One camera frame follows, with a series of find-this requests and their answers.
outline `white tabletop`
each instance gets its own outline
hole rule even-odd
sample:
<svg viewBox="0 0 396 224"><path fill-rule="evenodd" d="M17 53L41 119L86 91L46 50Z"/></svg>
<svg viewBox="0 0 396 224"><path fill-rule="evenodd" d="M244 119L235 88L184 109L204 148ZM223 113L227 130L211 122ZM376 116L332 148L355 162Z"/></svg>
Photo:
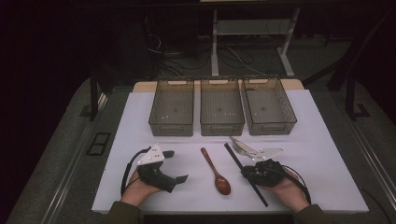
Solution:
<svg viewBox="0 0 396 224"><path fill-rule="evenodd" d="M309 91L287 91L298 122L289 135L251 136L245 125L236 138L247 145L283 147L274 158L303 177L312 198L325 212L360 213L368 208L344 164ZM141 205L146 214L276 214L289 213L272 193L261 189L269 203L265 207L224 147L228 137L201 136L200 95L194 98L194 134L192 137L154 137L149 127L149 113L154 92L132 92L126 103L113 147L107 160L92 210L106 214L120 199L120 184L126 164L140 149L160 144L162 150L174 150L161 168L171 177L189 175L172 193L156 193ZM219 173L231 184L232 192L221 195L214 186L214 175L200 148L205 147ZM254 165L238 156L243 165Z"/></svg>

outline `wire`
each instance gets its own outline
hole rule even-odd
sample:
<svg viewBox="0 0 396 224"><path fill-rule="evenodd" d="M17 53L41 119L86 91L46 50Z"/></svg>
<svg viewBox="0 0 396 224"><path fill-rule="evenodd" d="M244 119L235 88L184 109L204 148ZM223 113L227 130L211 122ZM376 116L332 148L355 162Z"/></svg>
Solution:
<svg viewBox="0 0 396 224"><path fill-rule="evenodd" d="M158 46L157 46L156 49L159 49L161 47L161 43L162 43L161 39L157 35L152 35L152 36L154 36L154 37L156 37L158 39Z"/></svg>
<svg viewBox="0 0 396 224"><path fill-rule="evenodd" d="M173 74L174 76L176 76L176 77L178 77L178 76L183 76L179 71L176 70L176 72L174 72L174 71L172 71L171 69L169 69L169 68L171 68L171 67L167 67L167 66L159 66L159 67L161 67L161 68L162 68L163 70L165 70L165 71L168 71L168 72L172 73L172 74Z"/></svg>
<svg viewBox="0 0 396 224"><path fill-rule="evenodd" d="M154 52L154 53L159 53L159 54L163 54L163 52L160 52L160 51L158 51L158 50L155 50L155 49L148 49L149 51L151 51L151 52Z"/></svg>
<svg viewBox="0 0 396 224"><path fill-rule="evenodd" d="M257 71L255 69L249 67L247 64L245 64L245 62L239 57L239 55L235 51L233 51L233 49L231 49L230 47L227 47L227 49L229 49L247 69L249 69L249 70L251 70L253 72L259 73L261 75L265 75L264 73L262 73L260 71Z"/></svg>
<svg viewBox="0 0 396 224"><path fill-rule="evenodd" d="M131 183L129 183L125 188L128 189L128 187L131 186L138 179L140 179L140 177L138 177L135 180L131 181Z"/></svg>
<svg viewBox="0 0 396 224"><path fill-rule="evenodd" d="M291 167L289 167L289 166L287 166L287 165L282 165L282 166L283 166L283 167L286 167L286 168L288 168L288 169L290 169L290 170L292 170L295 174L297 174L297 176L300 177L301 181L303 181L304 187L306 187L305 181L304 181L303 178L300 176L300 174L297 173L297 171L295 171L293 168L291 168Z"/></svg>
<svg viewBox="0 0 396 224"><path fill-rule="evenodd" d="M230 60L233 60L233 61L237 61L236 59L234 59L234 58L230 58L230 57L228 57L228 56L226 56L226 55L224 55L223 53L221 53L221 52L219 52L218 51L218 56L219 56L219 59L221 59L221 61L222 62L224 62L226 65L228 65L228 66L230 66L230 67L232 67L232 68L245 68L245 66L244 65L241 65L241 66L235 66L235 65L232 65L232 64L230 64L230 63L227 63L225 60L224 60L224 58L223 57L225 57L225 58L228 58L228 59L230 59Z"/></svg>
<svg viewBox="0 0 396 224"><path fill-rule="evenodd" d="M186 68L185 67L183 67L183 65L181 65L181 64L179 64L179 63L175 63L176 65L168 65L168 64L166 64L165 62L163 62L163 65L164 66L166 66L166 67L171 67L171 68L173 68L173 69L175 69L176 70L176 68L181 68L183 71L182 71L182 73L184 73L184 71L186 70Z"/></svg>
<svg viewBox="0 0 396 224"><path fill-rule="evenodd" d="M300 190L303 191L306 200L309 202L309 204L311 203L311 195L309 194L309 190L306 186L304 186L298 179L294 178L294 176L286 173L285 171L283 172L279 172L278 170L272 169L272 168L265 168L266 171L272 171L274 173L277 173L279 175L283 175L285 176L287 179L289 179L291 182L293 182L295 185L297 185L297 187L300 188Z"/></svg>
<svg viewBox="0 0 396 224"><path fill-rule="evenodd" d="M238 57L237 57L236 59L235 59L235 57L234 57L234 55L235 55L235 50L232 52L232 51L230 50L231 47L226 47L226 48L227 48L227 52L229 52L229 53L233 56L232 58L231 58L231 57L227 57L227 56L226 56L226 57L240 63L240 60L238 59ZM245 50L242 50L242 49L239 49L239 51L243 52L244 54L246 54L246 55L250 58L250 61L249 61L249 62L247 62L246 60L243 60L243 62L244 62L245 64L252 64L252 63L254 63L254 57L251 56L251 54L247 53Z"/></svg>
<svg viewBox="0 0 396 224"><path fill-rule="evenodd" d="M205 61L204 61L203 64L199 65L198 67L190 68L190 67L186 67L186 66L184 66L184 65L182 65L182 64L180 64L180 63L177 63L177 62L175 62L175 61L172 61L172 60L170 60L170 59L166 59L166 58L165 58L166 61L168 61L168 62L170 62L170 63L174 63L174 64L176 64L179 68L182 68L182 69L185 69L185 70L198 70L198 69L201 69L201 68L203 68L203 67L205 67L205 66L207 65L207 63L209 62L209 59L210 59L210 54L207 55L207 57L206 57L206 59L205 59Z"/></svg>
<svg viewBox="0 0 396 224"><path fill-rule="evenodd" d="M184 54L184 52L169 52L169 53L164 53L163 55L167 55L167 56L169 56L169 55L180 55L180 54Z"/></svg>
<svg viewBox="0 0 396 224"><path fill-rule="evenodd" d="M122 177L122 182L121 182L121 189L120 189L120 193L121 195L123 194L123 192L125 191L126 187L126 180L128 179L128 175L129 172L131 171L131 167L132 167L132 163L134 162L134 160L142 153L147 153L149 150L151 149L151 147L148 147L146 149L142 149L140 151L138 151L136 154L134 154L134 156L132 157L131 161L126 165L125 168L125 172L124 172L124 176Z"/></svg>
<svg viewBox="0 0 396 224"><path fill-rule="evenodd" d="M184 77L183 72L178 71L175 67L173 66L166 66L166 68L169 70L175 71L175 73L179 74L180 76Z"/></svg>
<svg viewBox="0 0 396 224"><path fill-rule="evenodd" d="M283 22L283 20L281 20L280 21L280 23L279 23L279 25L278 25L278 34L279 35L281 35L281 25L282 25L282 22ZM265 28L266 28L266 30L267 30L267 32L268 32L268 35L270 34L270 31L268 30L268 21L267 21L267 23L265 24ZM271 59L270 60L268 60L268 63L269 63L269 66L268 66L268 69L267 69L267 74L268 73L270 73L270 71L271 71L271 68L272 68L272 66L273 66L273 60L274 60L274 54L275 54L275 50L273 50L273 52L272 52L272 54L271 54Z"/></svg>
<svg viewBox="0 0 396 224"><path fill-rule="evenodd" d="M361 191L363 191L364 193L366 193L368 196L370 196L371 199L373 199L373 201L378 205L379 209L381 209L381 211L384 213L385 218L388 221L388 224L391 224L392 220L390 219L389 214L387 213L385 208L381 205L381 203L374 197L374 195L372 193L370 193L369 191L367 191L366 189L362 188L362 187L359 187L359 189Z"/></svg>

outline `translucent storage bin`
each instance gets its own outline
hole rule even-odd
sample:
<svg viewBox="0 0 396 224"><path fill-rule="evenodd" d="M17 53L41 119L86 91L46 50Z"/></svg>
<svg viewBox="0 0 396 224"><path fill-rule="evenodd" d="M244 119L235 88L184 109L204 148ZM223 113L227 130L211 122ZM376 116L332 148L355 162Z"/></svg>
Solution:
<svg viewBox="0 0 396 224"><path fill-rule="evenodd" d="M242 101L250 135L289 134L297 122L278 78L243 76Z"/></svg>
<svg viewBox="0 0 396 224"><path fill-rule="evenodd" d="M202 136L237 136L245 119L237 77L202 77Z"/></svg>
<svg viewBox="0 0 396 224"><path fill-rule="evenodd" d="M193 77L161 77L149 116L154 136L192 136Z"/></svg>

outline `hand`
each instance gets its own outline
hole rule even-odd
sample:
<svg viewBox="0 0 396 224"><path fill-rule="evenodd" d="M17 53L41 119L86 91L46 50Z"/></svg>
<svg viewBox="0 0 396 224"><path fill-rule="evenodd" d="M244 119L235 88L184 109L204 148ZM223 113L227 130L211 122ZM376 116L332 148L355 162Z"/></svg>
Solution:
<svg viewBox="0 0 396 224"><path fill-rule="evenodd" d="M130 185L125 189L120 199L123 203L140 206L151 194L161 191L156 187L148 185L139 179L137 168L129 179Z"/></svg>
<svg viewBox="0 0 396 224"><path fill-rule="evenodd" d="M288 169L285 168L285 171L289 175L298 179L298 176L289 171ZM303 191L300 190L297 185L295 185L291 180L287 179L286 177L283 178L279 184L272 188L264 186L260 187L273 192L279 198L279 200L294 213L298 213L310 205L309 202L306 200Z"/></svg>

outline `brown spoon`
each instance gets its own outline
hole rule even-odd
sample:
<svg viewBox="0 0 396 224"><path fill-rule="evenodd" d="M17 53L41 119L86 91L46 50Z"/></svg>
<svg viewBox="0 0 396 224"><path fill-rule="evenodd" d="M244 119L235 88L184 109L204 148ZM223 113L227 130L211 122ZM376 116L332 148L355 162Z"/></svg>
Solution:
<svg viewBox="0 0 396 224"><path fill-rule="evenodd" d="M204 155L207 163L209 163L210 167L212 168L213 172L215 173L216 189L218 189L218 191L223 195L229 195L231 193L230 183L228 183L227 179L218 173L218 171L215 168L215 165L213 165L212 160L210 160L209 154L207 154L206 148L202 147L201 152Z"/></svg>

